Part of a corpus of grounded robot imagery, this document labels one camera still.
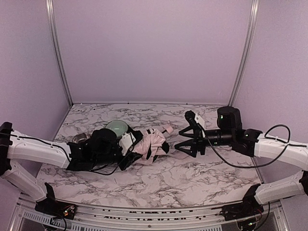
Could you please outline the pink and black umbrella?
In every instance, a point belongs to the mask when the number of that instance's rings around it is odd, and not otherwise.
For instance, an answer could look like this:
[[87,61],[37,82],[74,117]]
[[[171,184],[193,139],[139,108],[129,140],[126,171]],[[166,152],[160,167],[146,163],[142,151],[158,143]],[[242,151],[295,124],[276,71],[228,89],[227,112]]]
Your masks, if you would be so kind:
[[142,129],[143,138],[133,149],[134,153],[140,154],[141,158],[135,162],[138,164],[149,165],[159,156],[169,152],[169,144],[166,142],[165,135],[170,135],[173,128],[170,125],[163,125],[161,128]]

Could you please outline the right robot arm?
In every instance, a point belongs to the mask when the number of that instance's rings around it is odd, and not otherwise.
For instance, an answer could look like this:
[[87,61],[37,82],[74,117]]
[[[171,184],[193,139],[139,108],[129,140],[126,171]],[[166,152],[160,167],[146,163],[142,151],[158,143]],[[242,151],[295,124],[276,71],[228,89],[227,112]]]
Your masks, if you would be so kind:
[[259,167],[281,161],[301,168],[298,173],[267,184],[257,184],[249,188],[243,202],[251,205],[264,205],[271,201],[308,193],[308,146],[292,142],[291,137],[282,139],[256,129],[243,129],[240,110],[232,106],[217,110],[218,129],[206,130],[204,120],[195,112],[187,111],[185,119],[189,126],[179,135],[187,141],[175,145],[175,149],[196,157],[205,154],[206,147],[229,146],[237,153],[249,157],[271,159]]

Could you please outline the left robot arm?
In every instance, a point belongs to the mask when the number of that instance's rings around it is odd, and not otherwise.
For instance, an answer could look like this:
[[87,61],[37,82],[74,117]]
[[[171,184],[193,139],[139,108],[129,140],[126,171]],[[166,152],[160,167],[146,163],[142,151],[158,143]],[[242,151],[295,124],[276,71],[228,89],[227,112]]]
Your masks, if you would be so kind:
[[17,161],[29,160],[69,171],[96,172],[109,164],[126,169],[140,158],[133,152],[143,135],[131,128],[118,138],[110,129],[93,131],[80,143],[51,142],[30,137],[13,129],[10,122],[0,126],[0,176],[28,194],[37,203],[56,203],[53,188],[40,182]]

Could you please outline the green ceramic bowl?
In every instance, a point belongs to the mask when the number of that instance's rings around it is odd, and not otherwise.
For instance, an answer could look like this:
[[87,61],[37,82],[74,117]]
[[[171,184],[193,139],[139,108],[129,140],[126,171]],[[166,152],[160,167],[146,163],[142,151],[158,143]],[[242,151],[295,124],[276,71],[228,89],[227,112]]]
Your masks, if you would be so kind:
[[128,124],[122,120],[113,120],[105,128],[113,131],[117,138],[121,138],[128,131]]

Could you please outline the small steel bowl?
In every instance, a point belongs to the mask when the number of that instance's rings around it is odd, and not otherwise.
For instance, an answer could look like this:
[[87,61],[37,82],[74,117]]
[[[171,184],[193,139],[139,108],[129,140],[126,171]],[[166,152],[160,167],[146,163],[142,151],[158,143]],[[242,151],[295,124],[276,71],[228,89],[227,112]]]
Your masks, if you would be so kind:
[[72,142],[81,143],[81,142],[85,142],[86,140],[90,138],[91,138],[91,135],[89,133],[82,132],[82,133],[75,135],[72,139]]

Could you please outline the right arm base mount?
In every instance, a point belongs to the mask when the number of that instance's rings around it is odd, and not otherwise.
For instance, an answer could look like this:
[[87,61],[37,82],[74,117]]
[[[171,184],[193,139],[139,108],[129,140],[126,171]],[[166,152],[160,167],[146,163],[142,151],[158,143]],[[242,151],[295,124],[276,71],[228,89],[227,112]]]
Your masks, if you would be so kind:
[[225,221],[254,216],[264,212],[262,205],[255,201],[242,201],[231,205],[224,205],[219,214]]

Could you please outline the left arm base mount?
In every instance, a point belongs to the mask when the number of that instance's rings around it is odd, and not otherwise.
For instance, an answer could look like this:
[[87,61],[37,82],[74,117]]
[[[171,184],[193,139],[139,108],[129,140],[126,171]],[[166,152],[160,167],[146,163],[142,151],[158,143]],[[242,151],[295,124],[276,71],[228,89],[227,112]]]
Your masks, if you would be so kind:
[[57,218],[73,220],[76,214],[77,205],[50,200],[49,198],[36,202],[35,210]]

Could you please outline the front aluminium rail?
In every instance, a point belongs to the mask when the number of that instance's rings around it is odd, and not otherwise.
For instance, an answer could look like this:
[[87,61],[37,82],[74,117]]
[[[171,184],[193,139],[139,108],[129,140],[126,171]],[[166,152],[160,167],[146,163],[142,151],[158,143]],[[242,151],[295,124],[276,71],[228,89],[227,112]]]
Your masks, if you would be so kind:
[[22,193],[10,231],[287,231],[280,202],[263,211],[240,214],[235,204],[183,208],[125,208],[76,204],[72,219],[56,219],[35,210],[35,202]]

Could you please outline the right aluminium frame post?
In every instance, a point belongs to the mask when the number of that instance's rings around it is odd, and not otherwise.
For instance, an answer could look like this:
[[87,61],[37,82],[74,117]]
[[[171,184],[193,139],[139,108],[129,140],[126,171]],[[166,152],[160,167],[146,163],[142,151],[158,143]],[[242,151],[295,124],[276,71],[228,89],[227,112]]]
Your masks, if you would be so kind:
[[239,67],[237,70],[235,82],[234,82],[231,95],[229,98],[228,106],[234,106],[237,95],[240,90],[241,83],[244,78],[244,72],[245,72],[247,60],[248,60],[249,53],[250,53],[250,50],[253,44],[253,38],[254,38],[254,33],[255,33],[256,24],[257,24],[258,10],[259,10],[259,0],[253,0],[251,2],[248,27],[247,27],[246,37],[244,41],[244,48],[243,48],[242,56],[240,59]]

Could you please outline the aluminium frame post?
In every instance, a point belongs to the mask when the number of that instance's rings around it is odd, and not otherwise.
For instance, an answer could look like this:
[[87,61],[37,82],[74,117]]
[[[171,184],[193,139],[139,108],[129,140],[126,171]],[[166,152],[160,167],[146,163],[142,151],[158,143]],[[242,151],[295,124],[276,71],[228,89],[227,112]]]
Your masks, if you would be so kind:
[[60,50],[60,43],[58,39],[58,33],[57,33],[57,27],[56,27],[56,20],[55,20],[55,14],[54,14],[54,7],[53,7],[53,1],[52,0],[46,0],[46,7],[47,7],[47,16],[49,20],[49,27],[51,32],[51,40],[53,44],[53,50],[55,53],[56,63],[60,74],[60,80],[64,89],[64,94],[66,97],[66,101],[71,108],[73,106],[73,100],[71,96],[71,92],[68,86],[68,81],[66,78],[66,73],[64,69],[64,63],[61,55]]
[[251,2],[248,27],[247,27],[246,37],[244,41],[244,48],[243,48],[242,56],[240,59],[239,67],[237,70],[235,82],[234,82],[231,95],[229,98],[228,106],[234,106],[237,95],[240,90],[241,83],[244,78],[244,72],[245,72],[247,60],[248,60],[249,53],[250,53],[250,50],[253,44],[253,38],[254,38],[254,33],[255,33],[256,24],[257,24],[258,10],[259,10],[259,0],[253,0]]

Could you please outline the left aluminium frame post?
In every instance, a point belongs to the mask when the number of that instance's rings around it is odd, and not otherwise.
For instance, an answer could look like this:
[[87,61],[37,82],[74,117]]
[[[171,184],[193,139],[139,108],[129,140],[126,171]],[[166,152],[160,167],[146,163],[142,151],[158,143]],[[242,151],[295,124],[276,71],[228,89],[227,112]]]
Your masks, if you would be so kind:
[[54,7],[53,7],[53,1],[52,0],[46,0],[46,7],[47,7],[47,16],[49,20],[49,27],[51,32],[51,40],[53,44],[53,50],[55,53],[56,63],[60,74],[60,80],[64,89],[64,94],[66,97],[66,101],[71,108],[73,106],[73,100],[71,96],[71,92],[68,86],[68,81],[66,78],[66,73],[64,69],[64,63],[61,55],[60,50],[60,43],[58,39],[58,33],[57,33],[57,27],[56,27],[56,20],[55,20],[55,14],[54,14]]

